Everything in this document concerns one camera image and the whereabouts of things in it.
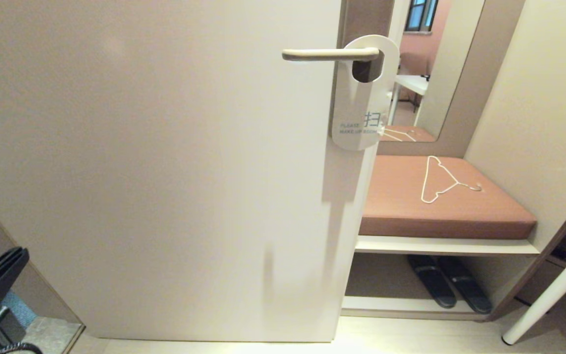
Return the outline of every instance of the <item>black slipper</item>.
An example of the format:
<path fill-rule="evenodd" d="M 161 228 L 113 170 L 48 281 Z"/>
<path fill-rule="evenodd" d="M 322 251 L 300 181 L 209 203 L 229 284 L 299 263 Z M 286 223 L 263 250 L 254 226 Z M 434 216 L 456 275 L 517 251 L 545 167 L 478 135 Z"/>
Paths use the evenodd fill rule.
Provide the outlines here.
<path fill-rule="evenodd" d="M 445 309 L 455 306 L 455 295 L 430 256 L 407 255 L 407 260 L 438 305 Z"/>
<path fill-rule="evenodd" d="M 438 265 L 473 311 L 479 314 L 492 311 L 490 300 L 458 257 L 442 256 L 438 258 Z"/>

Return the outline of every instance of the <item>door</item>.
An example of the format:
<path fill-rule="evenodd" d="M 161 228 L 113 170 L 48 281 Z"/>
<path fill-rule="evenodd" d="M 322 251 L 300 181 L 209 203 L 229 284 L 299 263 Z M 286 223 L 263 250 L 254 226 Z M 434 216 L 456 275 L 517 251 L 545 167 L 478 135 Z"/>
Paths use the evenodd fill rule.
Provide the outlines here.
<path fill-rule="evenodd" d="M 0 222 L 91 334 L 330 341 L 376 147 L 334 0 L 0 1 Z"/>

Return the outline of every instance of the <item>pink wall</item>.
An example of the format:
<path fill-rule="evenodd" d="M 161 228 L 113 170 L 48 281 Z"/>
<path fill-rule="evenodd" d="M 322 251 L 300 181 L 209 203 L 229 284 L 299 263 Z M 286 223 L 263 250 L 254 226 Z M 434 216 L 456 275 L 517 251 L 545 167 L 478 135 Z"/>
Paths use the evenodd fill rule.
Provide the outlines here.
<path fill-rule="evenodd" d="M 452 0 L 438 0 L 431 35 L 403 34 L 400 45 L 401 70 L 399 74 L 430 74 L 436 60 L 440 38 L 445 30 Z"/>

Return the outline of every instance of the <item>coat hanger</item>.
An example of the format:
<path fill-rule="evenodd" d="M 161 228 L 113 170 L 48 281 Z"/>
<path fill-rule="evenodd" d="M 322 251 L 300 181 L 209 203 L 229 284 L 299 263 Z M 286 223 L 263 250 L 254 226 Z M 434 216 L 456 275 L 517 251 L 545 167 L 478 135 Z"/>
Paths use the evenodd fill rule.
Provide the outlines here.
<path fill-rule="evenodd" d="M 427 177 L 429 177 L 429 160 L 431 159 L 435 159 L 436 161 L 438 161 L 438 166 L 442 167 L 443 170 L 447 171 L 447 173 L 451 176 L 451 178 L 453 178 L 454 184 L 452 184 L 451 186 L 449 186 L 449 188 L 442 190 L 442 191 L 436 191 L 436 197 L 434 197 L 434 199 L 432 200 L 425 200 L 425 188 L 427 187 Z M 428 156 L 427 157 L 427 168 L 425 169 L 425 180 L 423 181 L 423 190 L 421 191 L 421 201 L 423 203 L 427 203 L 427 204 L 431 204 L 433 202 L 436 201 L 436 199 L 438 199 L 438 197 L 440 197 L 441 194 L 447 193 L 448 191 L 450 191 L 451 189 L 453 189 L 455 186 L 465 186 L 468 187 L 470 190 L 473 191 L 481 191 L 481 186 L 478 183 L 477 187 L 471 187 L 468 184 L 462 183 L 460 181 L 458 181 L 458 179 L 449 171 L 449 169 L 447 169 L 445 167 L 445 165 L 442 164 L 442 162 L 440 161 L 440 159 L 438 159 L 438 157 L 436 156 Z"/>
<path fill-rule="evenodd" d="M 406 135 L 411 141 L 416 141 L 416 139 L 414 139 L 414 137 L 412 137 L 412 135 L 409 135 L 409 132 L 414 132 L 413 130 L 410 130 L 409 132 L 400 132 L 398 130 L 392 130 L 392 129 L 384 128 L 384 131 L 386 131 L 386 130 L 388 132 Z M 399 138 L 397 138 L 393 135 L 387 134 L 386 132 L 382 132 L 381 135 L 384 135 L 384 137 L 391 137 L 391 138 L 395 139 L 396 141 L 403 141 L 402 139 L 399 139 Z"/>

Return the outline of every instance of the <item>brown cushion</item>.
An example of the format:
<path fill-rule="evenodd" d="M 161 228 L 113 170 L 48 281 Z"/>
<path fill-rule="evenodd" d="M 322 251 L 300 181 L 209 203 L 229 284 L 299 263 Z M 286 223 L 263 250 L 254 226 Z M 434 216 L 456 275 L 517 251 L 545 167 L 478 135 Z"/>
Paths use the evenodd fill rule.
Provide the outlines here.
<path fill-rule="evenodd" d="M 439 157 L 458 181 L 432 204 L 421 201 L 426 156 L 378 155 L 372 173 L 360 235 L 526 239 L 537 220 L 510 195 L 463 159 Z M 431 159 L 425 199 L 453 184 Z"/>
<path fill-rule="evenodd" d="M 387 129 L 396 130 L 397 132 L 401 132 L 401 133 L 407 133 L 409 136 L 413 137 L 414 140 L 417 142 L 436 141 L 436 138 L 433 135 L 429 134 L 427 130 L 424 130 L 423 128 L 420 127 L 413 127 L 413 126 L 408 127 L 406 125 L 391 125 L 387 127 Z M 398 141 L 395 138 L 400 139 L 400 141 L 412 141 L 412 139 L 409 139 L 407 135 L 404 134 L 393 133 L 388 131 L 386 131 L 386 134 L 391 135 L 392 137 L 389 137 L 387 135 L 382 135 L 382 137 L 380 138 L 381 141 Z"/>

